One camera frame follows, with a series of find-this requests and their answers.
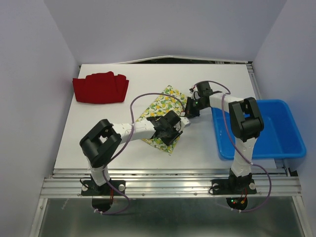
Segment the lemon print skirt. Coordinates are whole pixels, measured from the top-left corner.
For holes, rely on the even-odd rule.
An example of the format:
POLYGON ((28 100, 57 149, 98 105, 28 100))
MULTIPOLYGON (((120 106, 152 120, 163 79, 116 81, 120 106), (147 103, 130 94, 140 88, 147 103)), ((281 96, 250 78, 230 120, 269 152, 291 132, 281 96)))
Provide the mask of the lemon print skirt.
MULTIPOLYGON (((172 87, 171 85, 168 85, 162 93, 172 95, 177 99, 168 96, 158 95, 158 97, 154 101, 152 101, 152 103, 136 121, 144 120, 147 117, 164 116, 171 110, 173 110, 177 115, 180 115, 180 113, 183 111, 182 105, 185 106, 187 103, 187 96, 172 87)), ((159 138, 143 139, 142 141, 160 151, 172 154, 179 139, 179 137, 176 138, 176 140, 169 146, 164 144, 163 141, 159 138)))

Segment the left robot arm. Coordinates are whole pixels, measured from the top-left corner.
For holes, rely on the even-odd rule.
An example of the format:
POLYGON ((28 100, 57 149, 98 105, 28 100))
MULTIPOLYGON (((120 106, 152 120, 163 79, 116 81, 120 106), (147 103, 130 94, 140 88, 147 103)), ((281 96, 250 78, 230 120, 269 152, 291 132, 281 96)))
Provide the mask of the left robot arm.
POLYGON ((170 146, 188 125, 190 121, 174 111, 134 123, 110 123, 107 119, 99 121, 79 142, 89 163, 93 189, 100 195, 109 191, 107 166, 115 154, 119 154, 119 145, 126 147, 134 140, 158 138, 170 146))

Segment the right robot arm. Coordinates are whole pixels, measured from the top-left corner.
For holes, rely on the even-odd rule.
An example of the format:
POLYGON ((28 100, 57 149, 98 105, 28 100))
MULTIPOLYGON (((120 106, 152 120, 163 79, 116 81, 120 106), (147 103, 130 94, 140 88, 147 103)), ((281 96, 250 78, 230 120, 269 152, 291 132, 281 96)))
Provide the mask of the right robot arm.
POLYGON ((186 117, 198 117, 200 111, 206 108, 220 109, 223 113, 225 129, 235 149, 229 178, 225 181, 228 189, 233 193, 238 193, 243 188, 254 190, 252 155, 256 141, 264 129, 256 99, 234 97, 226 86, 211 80, 198 82, 189 91, 191 96, 187 98, 186 117), (229 114, 231 129, 228 129, 225 113, 229 114))

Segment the red folded skirt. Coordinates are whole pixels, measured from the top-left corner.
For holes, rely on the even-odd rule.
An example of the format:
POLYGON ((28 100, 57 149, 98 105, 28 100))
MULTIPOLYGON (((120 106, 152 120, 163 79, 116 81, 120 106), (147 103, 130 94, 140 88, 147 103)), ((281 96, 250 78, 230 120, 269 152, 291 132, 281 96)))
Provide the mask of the red folded skirt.
POLYGON ((129 86, 125 75, 115 75, 112 71, 73 78, 72 83, 76 101, 86 104, 122 103, 129 86))

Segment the blue plastic bin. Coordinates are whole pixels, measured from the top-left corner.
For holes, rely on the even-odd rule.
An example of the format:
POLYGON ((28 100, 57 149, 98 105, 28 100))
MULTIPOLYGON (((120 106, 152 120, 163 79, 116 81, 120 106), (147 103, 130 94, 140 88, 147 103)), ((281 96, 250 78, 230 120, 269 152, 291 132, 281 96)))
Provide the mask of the blue plastic bin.
MULTIPOLYGON (((257 100, 264 130, 260 133, 252 159, 302 158, 306 147, 289 106, 282 100, 257 100)), ((219 155, 233 160, 235 149, 225 130, 222 111, 212 108, 212 117, 219 155)))

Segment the aluminium right side rail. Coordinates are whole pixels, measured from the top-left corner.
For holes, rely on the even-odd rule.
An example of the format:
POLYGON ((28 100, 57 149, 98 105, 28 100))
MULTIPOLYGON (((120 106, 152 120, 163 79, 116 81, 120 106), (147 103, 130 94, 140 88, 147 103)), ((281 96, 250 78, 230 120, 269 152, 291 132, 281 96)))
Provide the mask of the aluminium right side rail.
POLYGON ((254 73, 252 64, 251 63, 247 63, 246 67, 247 67, 247 70, 248 70, 248 73, 249 73, 249 77, 250 77, 250 80, 251 80, 251 83, 252 83, 252 87, 254 89, 255 96, 256 96, 257 99, 262 99, 262 96, 261 96, 261 93, 260 93, 260 90, 259 90, 259 87, 258 87, 258 83, 257 83, 256 77, 255 77, 255 73, 254 73))

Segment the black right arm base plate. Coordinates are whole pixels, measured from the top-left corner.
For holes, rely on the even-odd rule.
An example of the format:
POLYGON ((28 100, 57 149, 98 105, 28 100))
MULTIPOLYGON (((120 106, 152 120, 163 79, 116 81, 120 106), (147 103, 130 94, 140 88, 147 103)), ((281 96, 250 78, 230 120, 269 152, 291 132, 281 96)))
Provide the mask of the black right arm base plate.
POLYGON ((209 194, 215 196, 257 194, 256 186, 254 184, 254 180, 252 179, 250 181, 242 182, 230 181, 229 179, 213 179, 211 180, 211 186, 208 192, 209 194))

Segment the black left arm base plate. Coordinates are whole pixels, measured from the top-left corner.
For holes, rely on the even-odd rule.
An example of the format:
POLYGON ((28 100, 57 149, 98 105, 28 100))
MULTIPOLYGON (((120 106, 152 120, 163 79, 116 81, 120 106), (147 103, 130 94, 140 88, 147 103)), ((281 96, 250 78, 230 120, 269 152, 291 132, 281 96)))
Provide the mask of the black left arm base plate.
MULTIPOLYGON (((102 186, 97 186, 93 180, 83 180, 80 181, 80 183, 82 184, 82 196, 120 196, 120 194, 117 191, 113 191, 107 183, 102 186)), ((120 192, 125 194, 126 182, 124 180, 110 180, 110 183, 120 192)))

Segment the aluminium front rail frame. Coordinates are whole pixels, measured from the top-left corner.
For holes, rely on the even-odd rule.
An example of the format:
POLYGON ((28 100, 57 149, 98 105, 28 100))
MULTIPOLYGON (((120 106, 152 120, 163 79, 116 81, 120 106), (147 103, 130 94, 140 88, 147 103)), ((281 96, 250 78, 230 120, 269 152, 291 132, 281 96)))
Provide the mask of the aluminium front rail frame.
MULTIPOLYGON (((265 197, 301 196, 298 177, 289 176, 284 169, 269 169, 272 188, 266 174, 254 168, 253 179, 257 193, 265 197)), ((125 181, 125 193, 129 198, 210 198, 208 190, 213 179, 226 179, 228 169, 110 169, 113 180, 125 181)), ((80 180, 88 179, 84 169, 56 169, 50 178, 44 179, 41 198, 81 198, 80 180)))

